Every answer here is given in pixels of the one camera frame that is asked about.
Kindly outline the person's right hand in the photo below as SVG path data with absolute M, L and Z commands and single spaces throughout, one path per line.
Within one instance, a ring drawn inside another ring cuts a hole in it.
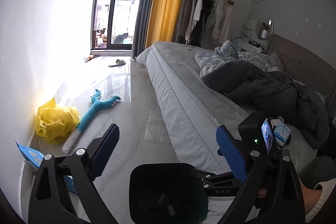
M 319 201 L 322 190 L 313 190 L 309 189 L 304 184 L 302 183 L 301 179 L 299 179 L 301 190 L 302 190 L 302 195 L 303 195 L 303 201 L 304 201 L 304 206 L 305 206 L 305 214 L 308 214 L 317 204 Z

